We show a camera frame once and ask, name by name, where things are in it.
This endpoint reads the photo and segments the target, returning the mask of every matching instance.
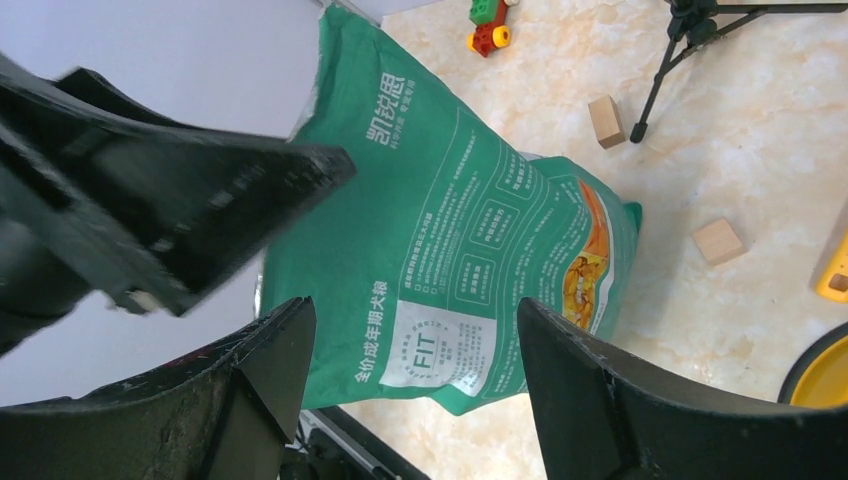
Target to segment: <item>black tripod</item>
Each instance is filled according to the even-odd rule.
[[[668,26],[668,48],[663,56],[660,69],[654,77],[654,86],[642,117],[633,127],[630,141],[639,143],[648,129],[648,115],[657,99],[663,78],[680,62],[706,45],[722,38],[748,22],[762,17],[767,13],[840,13],[848,10],[848,3],[798,3],[788,5],[719,5],[716,0],[671,0],[671,23]],[[711,18],[720,14],[745,15],[722,29],[718,29]],[[674,49],[677,42],[686,37],[686,48],[676,57]]]

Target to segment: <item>marble floor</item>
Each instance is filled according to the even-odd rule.
[[[773,400],[796,358],[848,321],[811,290],[848,226],[848,13],[766,16],[681,64],[643,143],[603,150],[587,104],[629,131],[667,43],[662,0],[522,0],[483,59],[469,0],[383,28],[522,151],[566,155],[645,209],[614,343],[718,388]],[[749,252],[712,268],[693,230],[726,217]],[[529,399],[462,417],[428,399],[346,406],[437,479],[544,478]]]

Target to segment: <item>lego brick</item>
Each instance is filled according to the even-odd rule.
[[[474,32],[474,49],[477,50],[480,55],[483,55],[483,57],[488,57],[490,53],[498,49],[492,40],[493,31],[493,24],[487,23],[477,27],[477,30]]]
[[[509,6],[507,6],[504,0],[497,0],[497,13],[495,13],[495,26],[497,25],[505,25],[506,24],[506,12],[509,10]]]
[[[692,232],[692,238],[707,263],[714,267],[748,251],[725,218]]]
[[[627,140],[627,135],[624,134],[624,128],[621,126],[618,107],[609,95],[604,95],[590,103],[589,115],[592,117],[595,136],[602,147],[611,148]]]
[[[468,18],[474,25],[483,25],[495,21],[498,6],[503,0],[471,0],[471,11]]]

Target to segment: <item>green dog food bag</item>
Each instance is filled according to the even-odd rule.
[[[303,408],[429,396],[460,415],[525,392],[523,297],[609,338],[638,208],[565,158],[522,158],[343,8],[320,45],[293,141],[341,145],[359,173],[269,247],[261,288],[263,312],[315,301]]]

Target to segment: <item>yellow object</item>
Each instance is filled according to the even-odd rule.
[[[848,303],[848,232],[816,285],[816,293],[834,302]]]
[[[791,405],[830,408],[848,403],[848,335],[817,356],[801,375]]]
[[[512,41],[512,33],[506,25],[501,25],[492,31],[492,43],[494,43],[496,47],[508,47],[510,41]]]

